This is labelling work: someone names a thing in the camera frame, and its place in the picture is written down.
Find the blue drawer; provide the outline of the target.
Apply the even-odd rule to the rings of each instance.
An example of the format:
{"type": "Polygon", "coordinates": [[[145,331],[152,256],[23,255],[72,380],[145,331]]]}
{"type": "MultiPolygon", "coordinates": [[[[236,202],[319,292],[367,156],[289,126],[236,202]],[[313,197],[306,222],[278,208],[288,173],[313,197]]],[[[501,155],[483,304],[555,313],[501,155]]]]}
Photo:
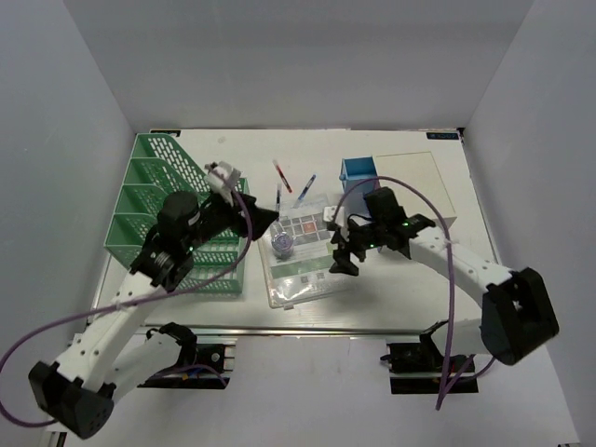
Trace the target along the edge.
{"type": "Polygon", "coordinates": [[[339,180],[346,192],[358,182],[372,179],[372,181],[358,186],[354,193],[368,194],[378,186],[375,180],[377,171],[372,156],[343,158],[339,180]]]}

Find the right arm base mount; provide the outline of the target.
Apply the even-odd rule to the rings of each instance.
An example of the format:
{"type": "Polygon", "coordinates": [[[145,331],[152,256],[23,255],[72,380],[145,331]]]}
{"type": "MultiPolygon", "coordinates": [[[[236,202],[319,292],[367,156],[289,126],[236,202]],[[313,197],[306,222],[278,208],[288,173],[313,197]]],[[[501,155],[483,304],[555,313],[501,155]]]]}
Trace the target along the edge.
{"type": "MultiPolygon", "coordinates": [[[[422,341],[386,343],[386,353],[380,362],[389,370],[389,384],[392,395],[431,395],[440,391],[443,357],[436,347],[429,344],[429,335],[423,332],[422,341]]],[[[452,379],[467,361],[465,355],[451,356],[449,377],[452,379]]],[[[452,394],[476,394],[478,381],[472,360],[455,385],[452,394]]]]}

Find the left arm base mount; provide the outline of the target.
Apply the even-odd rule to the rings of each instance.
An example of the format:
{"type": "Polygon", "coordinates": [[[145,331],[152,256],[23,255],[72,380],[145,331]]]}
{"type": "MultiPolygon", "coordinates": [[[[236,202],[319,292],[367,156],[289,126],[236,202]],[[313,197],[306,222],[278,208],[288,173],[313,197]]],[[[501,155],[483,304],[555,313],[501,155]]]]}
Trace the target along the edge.
{"type": "Polygon", "coordinates": [[[202,343],[189,328],[168,323],[146,331],[145,340],[153,335],[167,335],[179,347],[173,366],[157,372],[139,388],[224,390],[234,369],[234,345],[202,343]]]}

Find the metal table edge rail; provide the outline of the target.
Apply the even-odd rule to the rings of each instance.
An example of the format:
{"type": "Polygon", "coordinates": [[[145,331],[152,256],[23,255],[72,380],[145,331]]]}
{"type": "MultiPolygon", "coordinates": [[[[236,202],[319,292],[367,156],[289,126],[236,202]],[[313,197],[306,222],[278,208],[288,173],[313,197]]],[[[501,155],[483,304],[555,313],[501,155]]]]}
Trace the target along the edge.
{"type": "Polygon", "coordinates": [[[362,335],[362,336],[417,336],[423,330],[399,329],[353,329],[353,328],[307,328],[307,327],[257,327],[257,326],[223,326],[223,325],[190,325],[185,327],[199,332],[213,332],[219,335],[362,335]]]}

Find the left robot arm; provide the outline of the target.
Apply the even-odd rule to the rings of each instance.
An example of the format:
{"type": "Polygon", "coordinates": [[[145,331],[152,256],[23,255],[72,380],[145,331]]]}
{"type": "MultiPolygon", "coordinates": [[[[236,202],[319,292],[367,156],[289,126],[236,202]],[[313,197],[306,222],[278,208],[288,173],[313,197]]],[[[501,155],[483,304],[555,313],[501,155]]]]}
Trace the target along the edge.
{"type": "Polygon", "coordinates": [[[196,335],[177,323],[148,332],[128,353],[123,350],[161,296],[175,291],[194,268],[194,249],[225,230],[257,240],[278,216],[241,193],[230,200],[211,193],[204,202],[187,191],[169,194],[112,301],[114,311],[96,317],[53,363],[39,361],[30,370],[40,409],[86,440],[136,386],[157,374],[196,368],[196,335]]]}

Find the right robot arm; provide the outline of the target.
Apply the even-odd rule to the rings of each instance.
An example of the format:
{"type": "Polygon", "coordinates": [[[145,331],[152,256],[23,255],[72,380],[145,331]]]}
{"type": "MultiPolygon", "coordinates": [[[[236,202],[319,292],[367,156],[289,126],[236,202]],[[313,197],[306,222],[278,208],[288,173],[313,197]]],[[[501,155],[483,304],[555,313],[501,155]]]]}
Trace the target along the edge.
{"type": "Polygon", "coordinates": [[[439,322],[421,333],[420,358],[428,369],[439,372],[454,355],[477,354],[511,366],[559,334],[544,279],[534,269],[515,271],[452,242],[433,220],[407,215],[388,187],[364,201],[369,215],[363,224],[342,207],[323,211],[335,247],[331,273],[355,277],[367,251],[388,248],[447,278],[481,310],[479,318],[439,322]]]}

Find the green mesh file organizer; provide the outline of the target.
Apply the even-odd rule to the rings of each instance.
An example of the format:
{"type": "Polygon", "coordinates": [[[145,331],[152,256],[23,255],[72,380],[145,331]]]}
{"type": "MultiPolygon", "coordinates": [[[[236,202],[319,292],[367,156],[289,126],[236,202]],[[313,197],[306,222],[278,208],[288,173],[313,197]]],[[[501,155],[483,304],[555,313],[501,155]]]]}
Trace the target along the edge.
{"type": "MultiPolygon", "coordinates": [[[[208,198],[210,189],[204,182],[204,176],[202,168],[169,134],[139,134],[104,247],[122,267],[129,269],[139,255],[147,233],[156,224],[157,214],[168,194],[190,191],[197,195],[200,203],[208,198]]],[[[211,284],[204,287],[199,284],[232,264],[245,244],[245,239],[225,230],[200,246],[194,250],[193,269],[178,288],[193,289],[196,293],[241,293],[243,262],[211,284]]]]}

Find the white drawer cabinet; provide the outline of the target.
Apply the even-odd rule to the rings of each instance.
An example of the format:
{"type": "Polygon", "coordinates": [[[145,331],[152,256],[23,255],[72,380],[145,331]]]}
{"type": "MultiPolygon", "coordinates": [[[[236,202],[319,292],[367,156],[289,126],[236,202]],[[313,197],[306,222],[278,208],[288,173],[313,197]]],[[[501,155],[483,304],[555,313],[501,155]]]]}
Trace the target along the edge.
{"type": "MultiPolygon", "coordinates": [[[[436,161],[430,152],[374,156],[373,162],[379,176],[391,177],[409,184],[427,198],[439,211],[450,227],[457,215],[436,161]]],[[[397,183],[381,180],[380,186],[390,187],[398,203],[408,216],[422,214],[438,224],[439,218],[417,194],[397,183]]]]}

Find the purple tape roll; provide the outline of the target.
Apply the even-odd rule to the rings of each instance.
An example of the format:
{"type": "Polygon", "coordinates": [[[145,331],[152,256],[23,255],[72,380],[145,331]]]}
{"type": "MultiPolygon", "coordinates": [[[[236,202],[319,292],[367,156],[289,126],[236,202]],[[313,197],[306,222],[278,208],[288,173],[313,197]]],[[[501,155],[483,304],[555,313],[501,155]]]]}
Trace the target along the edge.
{"type": "Polygon", "coordinates": [[[294,239],[286,232],[277,233],[272,236],[271,247],[277,258],[288,259],[293,254],[294,239]]]}

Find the clear plastic document pouch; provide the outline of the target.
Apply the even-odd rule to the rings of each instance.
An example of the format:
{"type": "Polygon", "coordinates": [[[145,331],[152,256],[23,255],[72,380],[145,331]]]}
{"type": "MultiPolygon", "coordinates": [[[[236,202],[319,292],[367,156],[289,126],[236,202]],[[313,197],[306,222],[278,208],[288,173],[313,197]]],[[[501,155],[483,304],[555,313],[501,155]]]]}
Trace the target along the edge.
{"type": "Polygon", "coordinates": [[[310,196],[299,208],[295,200],[281,202],[279,218],[259,240],[269,306],[290,309],[295,305],[349,291],[353,278],[331,274],[332,234],[323,222],[323,210],[330,205],[325,194],[310,196]],[[293,254],[277,258],[272,236],[286,232],[294,239],[293,254]]]}

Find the xdof label sticker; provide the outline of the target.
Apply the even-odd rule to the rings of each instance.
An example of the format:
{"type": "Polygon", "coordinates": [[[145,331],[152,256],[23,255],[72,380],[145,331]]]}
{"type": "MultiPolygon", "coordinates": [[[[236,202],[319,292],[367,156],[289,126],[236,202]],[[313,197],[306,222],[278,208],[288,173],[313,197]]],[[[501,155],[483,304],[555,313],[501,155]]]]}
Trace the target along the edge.
{"type": "Polygon", "coordinates": [[[427,132],[426,136],[429,140],[436,141],[458,141],[459,134],[457,132],[427,132]]]}

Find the red pen with cap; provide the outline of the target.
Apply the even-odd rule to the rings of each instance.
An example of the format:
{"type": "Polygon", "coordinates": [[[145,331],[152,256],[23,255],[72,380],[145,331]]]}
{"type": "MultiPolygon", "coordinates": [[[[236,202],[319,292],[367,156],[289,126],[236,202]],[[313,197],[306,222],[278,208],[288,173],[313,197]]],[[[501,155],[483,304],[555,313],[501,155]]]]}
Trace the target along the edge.
{"type": "Polygon", "coordinates": [[[283,172],[281,166],[279,165],[278,161],[276,159],[273,160],[273,165],[274,168],[276,170],[276,172],[278,173],[278,176],[282,182],[282,184],[284,185],[284,187],[286,188],[286,190],[288,191],[288,193],[292,194],[293,190],[291,188],[291,185],[285,175],[285,173],[283,172]]]}

